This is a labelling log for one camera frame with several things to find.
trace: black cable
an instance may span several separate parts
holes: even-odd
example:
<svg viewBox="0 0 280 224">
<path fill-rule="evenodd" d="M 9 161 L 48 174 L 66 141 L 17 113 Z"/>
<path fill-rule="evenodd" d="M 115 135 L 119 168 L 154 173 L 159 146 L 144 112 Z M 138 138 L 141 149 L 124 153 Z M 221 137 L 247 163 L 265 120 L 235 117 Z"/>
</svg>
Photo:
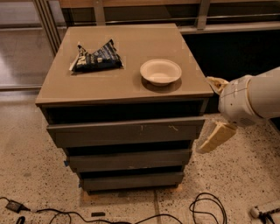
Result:
<svg viewBox="0 0 280 224">
<path fill-rule="evenodd" d="M 0 200 L 8 200 L 8 202 L 10 201 L 10 200 L 7 199 L 6 197 L 0 197 Z"/>
<path fill-rule="evenodd" d="M 24 216 L 20 216 L 17 219 L 17 223 L 16 224 L 24 224 L 25 223 L 25 217 Z"/>
<path fill-rule="evenodd" d="M 273 221 L 273 219 L 272 219 L 272 217 L 271 217 L 271 215 L 268 213 L 268 214 L 266 214 L 266 217 L 267 217 L 267 219 L 272 223 L 272 224 L 275 224 L 275 222 Z"/>
<path fill-rule="evenodd" d="M 168 216 L 168 217 L 171 217 L 171 218 L 173 218 L 174 220 L 176 220 L 178 223 L 183 224 L 183 222 L 181 222 L 179 219 L 177 219 L 176 217 L 174 217 L 173 215 L 170 215 L 170 214 L 168 214 L 168 213 L 156 214 L 156 215 L 153 215 L 153 216 L 151 216 L 151 217 L 149 217 L 149 218 L 147 218 L 147 219 L 140 220 L 139 222 L 136 222 L 135 224 L 139 224 L 139 223 L 141 223 L 141 222 L 145 222 L 145 221 L 148 221 L 148 220 L 150 220 L 150 219 L 153 219 L 153 218 L 156 218 L 156 217 L 159 217 L 159 216 Z"/>
<path fill-rule="evenodd" d="M 104 222 L 104 223 L 108 223 L 108 224 L 112 224 L 114 222 L 111 222 L 111 221 L 108 221 L 108 220 L 85 220 L 79 213 L 77 212 L 63 212 L 63 211 L 60 211 L 60 210 L 57 210 L 57 209 L 54 209 L 54 208 L 45 208 L 45 209 L 40 209 L 37 211 L 37 213 L 41 213 L 41 212 L 55 212 L 57 214 L 55 214 L 55 217 L 59 214 L 65 214 L 65 215 L 68 215 L 70 217 L 70 224 L 71 224 L 71 215 L 70 214 L 76 214 L 78 215 L 84 222 L 86 223 L 90 223 L 90 222 Z"/>
<path fill-rule="evenodd" d="M 203 198 L 203 199 L 200 199 L 200 196 L 201 195 L 210 195 L 212 197 L 214 197 L 214 199 L 209 199 L 209 198 Z M 212 195 L 211 193 L 208 193 L 208 192 L 202 192 L 200 193 L 196 198 L 195 198 L 195 201 L 189 206 L 189 210 L 192 212 L 192 218 L 193 218 L 193 222 L 194 224 L 197 224 L 196 220 L 195 220 L 195 215 L 194 214 L 209 214 L 211 215 L 217 224 L 219 224 L 217 218 L 212 214 L 212 213 L 208 213 L 208 212 L 201 212 L 201 211 L 196 211 L 195 210 L 195 206 L 196 204 L 199 202 L 199 201 L 202 201 L 202 200 L 210 200 L 212 201 L 213 203 L 215 203 L 221 210 L 222 212 L 222 217 L 223 217 L 223 221 L 222 221 L 222 224 L 227 224 L 228 223 L 228 218 L 227 218 L 227 214 L 226 214 L 226 210 L 224 208 L 224 206 L 221 204 L 220 200 Z"/>
</svg>

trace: plug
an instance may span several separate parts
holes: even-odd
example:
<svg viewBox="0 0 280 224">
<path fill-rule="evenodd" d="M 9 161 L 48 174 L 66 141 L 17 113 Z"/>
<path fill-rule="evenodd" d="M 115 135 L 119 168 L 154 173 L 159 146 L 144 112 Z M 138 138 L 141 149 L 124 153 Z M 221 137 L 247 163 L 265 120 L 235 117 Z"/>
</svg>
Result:
<svg viewBox="0 0 280 224">
<path fill-rule="evenodd" d="M 91 217 L 96 217 L 96 216 L 105 216 L 105 213 L 104 212 L 91 213 Z"/>
<path fill-rule="evenodd" d="M 20 211 L 25 210 L 25 211 L 31 211 L 29 208 L 24 206 L 23 204 L 16 202 L 15 200 L 9 200 L 8 205 L 6 206 L 7 209 L 19 214 Z"/>
</svg>

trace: cable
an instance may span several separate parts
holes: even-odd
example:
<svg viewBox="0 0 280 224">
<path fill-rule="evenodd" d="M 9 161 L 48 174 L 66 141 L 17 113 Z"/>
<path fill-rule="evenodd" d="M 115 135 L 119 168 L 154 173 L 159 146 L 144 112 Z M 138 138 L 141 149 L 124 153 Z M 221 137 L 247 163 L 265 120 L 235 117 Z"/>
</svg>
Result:
<svg viewBox="0 0 280 224">
<path fill-rule="evenodd" d="M 209 199 L 209 198 L 200 199 L 200 196 L 201 196 L 201 195 L 210 195 L 210 196 L 214 197 L 214 199 Z M 223 218 L 222 224 L 227 224 L 227 223 L 228 223 L 228 218 L 227 218 L 226 210 L 225 210 L 224 206 L 221 204 L 220 200 L 219 200 L 216 196 L 212 195 L 212 194 L 209 193 L 209 192 L 202 192 L 202 193 L 200 193 L 200 194 L 196 197 L 195 201 L 189 206 L 189 210 L 192 212 L 192 218 L 193 218 L 194 224 L 197 224 L 197 222 L 196 222 L 196 220 L 195 220 L 195 215 L 194 215 L 194 214 L 209 214 L 209 215 L 211 215 L 211 216 L 215 219 L 216 223 L 219 224 L 217 218 L 216 218 L 212 213 L 201 212 L 201 211 L 196 211 L 196 210 L 195 210 L 196 204 L 197 204 L 199 201 L 202 201 L 202 200 L 210 200 L 210 201 L 212 201 L 214 204 L 216 204 L 216 205 L 220 208 L 221 213 L 222 213 L 222 218 Z"/>
<path fill-rule="evenodd" d="M 0 200 L 8 200 L 8 202 L 10 201 L 10 200 L 7 199 L 6 197 L 0 197 Z"/>
<path fill-rule="evenodd" d="M 114 222 L 108 221 L 108 220 L 85 220 L 79 213 L 77 212 L 63 212 L 54 208 L 45 208 L 45 209 L 40 209 L 38 210 L 36 213 L 41 213 L 41 212 L 55 212 L 57 214 L 54 215 L 54 217 L 52 218 L 51 222 L 49 224 L 51 224 L 53 222 L 53 220 L 56 218 L 56 216 L 58 216 L 59 214 L 64 214 L 64 215 L 68 215 L 70 217 L 70 222 L 69 224 L 71 224 L 71 215 L 70 214 L 76 214 L 78 215 L 84 222 L 89 223 L 89 222 L 104 222 L 104 223 L 108 223 L 108 224 L 112 224 Z"/>
<path fill-rule="evenodd" d="M 200 196 L 201 195 L 211 195 L 212 197 L 214 197 L 214 199 L 208 199 L 208 198 L 203 198 L 203 199 L 200 199 Z M 0 197 L 0 200 L 8 200 L 9 204 L 12 202 L 13 203 L 13 206 L 16 206 L 16 207 L 6 207 L 14 212 L 20 212 L 21 210 L 25 210 L 25 211 L 31 211 L 29 208 L 25 207 L 23 204 L 20 204 L 16 201 L 13 201 L 13 200 L 10 200 L 10 199 L 7 199 L 5 197 Z M 217 224 L 219 224 L 219 222 L 217 221 L 216 217 L 212 214 L 212 213 L 208 213 L 208 212 L 201 212 L 201 211 L 195 211 L 195 206 L 196 206 L 196 203 L 198 203 L 199 201 L 202 201 L 202 200 L 210 200 L 212 201 L 213 203 L 215 203 L 221 210 L 222 214 L 223 214 L 223 222 L 222 224 L 227 224 L 228 223 L 228 220 L 227 220 L 227 215 L 226 215 L 226 211 L 223 207 L 223 205 L 221 204 L 221 202 L 219 201 L 219 199 L 217 197 L 215 197 L 214 195 L 212 195 L 211 193 L 208 193 L 208 192 L 203 192 L 203 193 L 200 193 L 195 201 L 189 206 L 189 209 L 190 211 L 192 212 L 192 217 L 193 217 L 193 221 L 195 224 L 197 224 L 196 220 L 195 220 L 195 216 L 194 214 L 209 214 L 211 215 Z M 69 224 L 72 224 L 72 217 L 71 217 L 71 214 L 75 214 L 77 216 L 79 216 L 84 222 L 86 223 L 93 223 L 93 222 L 103 222 L 103 223 L 108 223 L 108 224 L 132 224 L 130 222 L 127 222 L 127 221 L 117 221 L 117 222 L 111 222 L 111 221 L 108 221 L 108 220 L 85 220 L 79 213 L 77 212 L 64 212 L 64 211 L 60 211 L 58 209 L 54 209 L 54 208 L 44 208 L 44 209 L 40 209 L 40 210 L 37 210 L 35 213 L 42 213 L 42 212 L 55 212 L 56 214 L 52 217 L 52 219 L 50 220 L 49 224 L 52 224 L 53 221 L 59 216 L 59 215 L 67 215 L 68 218 L 69 218 Z M 167 217 L 170 217 L 170 218 L 173 218 L 174 220 L 176 220 L 179 224 L 183 224 L 183 222 L 181 222 L 179 219 L 177 219 L 176 217 L 168 214 L 168 213 L 160 213 L 160 214 L 156 214 L 156 215 L 153 215 L 151 217 L 148 217 L 144 220 L 140 220 L 138 222 L 136 222 L 135 224 L 140 224 L 140 223 L 143 223 L 145 221 L 148 221 L 150 219 L 154 219 L 156 217 L 160 217 L 160 216 L 167 216 Z"/>
<path fill-rule="evenodd" d="M 24 224 L 25 223 L 25 217 L 24 216 L 20 216 L 17 219 L 17 223 L 16 224 Z"/>
<path fill-rule="evenodd" d="M 263 224 L 266 224 L 266 223 L 276 224 L 276 223 L 273 221 L 273 219 L 272 219 L 270 213 L 260 213 L 260 215 L 259 215 L 258 218 L 262 221 Z"/>
<path fill-rule="evenodd" d="M 145 222 L 145 221 L 148 221 L 148 220 L 150 220 L 150 219 L 153 219 L 153 218 L 156 218 L 156 217 L 159 217 L 159 216 L 168 216 L 168 217 L 171 217 L 171 218 L 173 218 L 174 220 L 176 220 L 178 223 L 183 224 L 183 222 L 181 222 L 179 219 L 177 219 L 176 217 L 174 217 L 173 215 L 170 215 L 170 214 L 168 214 L 168 213 L 156 214 L 156 215 L 153 215 L 153 216 L 151 216 L 151 217 L 149 217 L 149 218 L 147 218 L 147 219 L 140 220 L 139 222 L 136 222 L 135 224 L 139 224 L 139 223 L 141 223 L 141 222 Z"/>
</svg>

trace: floor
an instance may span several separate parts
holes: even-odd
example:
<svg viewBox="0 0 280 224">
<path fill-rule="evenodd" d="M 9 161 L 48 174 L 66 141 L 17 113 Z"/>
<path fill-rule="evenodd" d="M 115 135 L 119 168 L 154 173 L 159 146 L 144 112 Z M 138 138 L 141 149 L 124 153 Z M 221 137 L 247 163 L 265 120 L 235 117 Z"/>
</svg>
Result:
<svg viewBox="0 0 280 224">
<path fill-rule="evenodd" d="M 52 63 L 41 30 L 0 31 L 1 85 L 42 84 Z M 171 214 L 184 224 L 193 224 L 189 206 L 199 193 L 218 197 L 227 212 L 227 223 L 261 223 L 249 210 L 280 200 L 280 135 L 267 122 L 238 129 L 229 141 L 208 154 L 196 152 L 212 122 L 224 121 L 219 114 L 205 115 L 202 133 L 192 147 L 191 161 L 178 188 L 155 188 L 88 195 L 69 167 L 63 150 L 57 149 L 46 132 L 46 120 L 34 102 L 38 92 L 0 92 L 0 197 L 24 203 L 36 211 L 55 208 L 80 213 L 87 221 L 136 223 L 155 214 Z M 54 212 L 13 213 L 0 199 L 0 223 L 16 223 L 19 216 L 28 224 L 51 223 Z M 200 211 L 212 212 L 222 223 L 220 209 L 201 201 Z M 91 217 L 104 212 L 105 216 Z M 72 214 L 72 223 L 84 223 Z M 197 223 L 216 223 L 210 215 L 196 214 Z M 275 219 L 280 223 L 279 214 Z M 59 215 L 52 223 L 69 223 Z M 147 224 L 178 224 L 170 217 L 147 220 Z"/>
</svg>

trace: cabinet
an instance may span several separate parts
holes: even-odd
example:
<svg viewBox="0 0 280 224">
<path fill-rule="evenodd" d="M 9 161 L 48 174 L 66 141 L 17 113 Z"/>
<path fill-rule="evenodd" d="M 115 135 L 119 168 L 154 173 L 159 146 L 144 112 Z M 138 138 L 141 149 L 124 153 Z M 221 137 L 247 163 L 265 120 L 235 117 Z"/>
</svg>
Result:
<svg viewBox="0 0 280 224">
<path fill-rule="evenodd" d="M 124 68 L 67 70 L 76 40 L 98 46 L 111 36 Z M 141 64 L 155 57 L 177 62 L 181 80 L 166 87 L 143 80 Z M 83 190 L 92 192 L 181 183 L 212 94 L 175 24 L 73 27 L 36 104 Z"/>
</svg>

